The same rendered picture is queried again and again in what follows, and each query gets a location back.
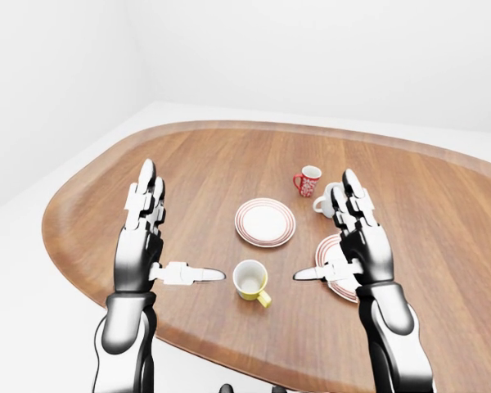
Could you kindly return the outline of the white plate with red rings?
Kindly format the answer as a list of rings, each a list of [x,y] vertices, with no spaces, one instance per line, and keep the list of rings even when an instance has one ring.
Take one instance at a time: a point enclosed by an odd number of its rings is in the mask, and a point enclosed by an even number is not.
[[[334,234],[322,239],[315,250],[314,259],[317,267],[322,267],[325,264],[347,264],[340,247],[340,235]],[[358,303],[356,289],[359,287],[359,283],[353,274],[338,281],[328,281],[327,285],[338,296]]]
[[[282,246],[296,230],[292,211],[270,198],[255,198],[242,204],[236,211],[234,225],[243,240],[262,248]]]

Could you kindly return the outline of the red white patterned mug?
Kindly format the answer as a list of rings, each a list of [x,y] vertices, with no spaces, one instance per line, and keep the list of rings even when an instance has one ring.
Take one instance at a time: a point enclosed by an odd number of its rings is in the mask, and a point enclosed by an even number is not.
[[[304,166],[298,174],[293,176],[293,184],[302,197],[313,195],[315,187],[322,177],[322,171],[314,165]]]

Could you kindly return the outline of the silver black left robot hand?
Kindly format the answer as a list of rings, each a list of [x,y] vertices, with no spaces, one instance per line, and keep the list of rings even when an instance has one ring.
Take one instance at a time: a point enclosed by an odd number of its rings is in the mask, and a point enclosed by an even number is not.
[[[226,278],[217,269],[193,268],[178,261],[160,263],[164,242],[159,226],[166,216],[164,195],[164,180],[156,174],[154,162],[145,160],[138,181],[130,185],[124,206],[128,214],[115,252],[116,291],[149,291],[155,280],[169,286],[190,286]]]

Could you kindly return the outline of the plain white mug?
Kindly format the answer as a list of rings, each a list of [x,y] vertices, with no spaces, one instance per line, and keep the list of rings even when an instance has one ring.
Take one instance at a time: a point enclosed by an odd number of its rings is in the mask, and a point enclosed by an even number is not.
[[[331,199],[331,191],[334,187],[339,187],[341,190],[344,190],[344,186],[340,182],[328,183],[325,186],[323,194],[313,203],[313,210],[317,213],[323,214],[328,219],[332,218],[335,211]]]

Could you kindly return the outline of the yellow and white mug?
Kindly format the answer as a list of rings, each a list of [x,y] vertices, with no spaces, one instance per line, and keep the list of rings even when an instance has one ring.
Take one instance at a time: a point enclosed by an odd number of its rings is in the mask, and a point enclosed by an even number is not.
[[[234,268],[232,280],[241,299],[257,300],[264,308],[271,306],[272,298],[265,291],[268,283],[268,271],[259,261],[241,261]]]

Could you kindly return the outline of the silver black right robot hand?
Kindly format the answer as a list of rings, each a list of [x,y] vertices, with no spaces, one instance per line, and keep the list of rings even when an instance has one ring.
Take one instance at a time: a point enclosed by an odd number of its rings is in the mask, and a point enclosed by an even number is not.
[[[337,267],[302,269],[293,275],[296,281],[339,281],[349,276],[362,286],[394,280],[394,260],[384,228],[376,221],[374,205],[357,175],[346,169],[343,186],[331,190],[333,221],[340,230],[340,248],[346,263]]]

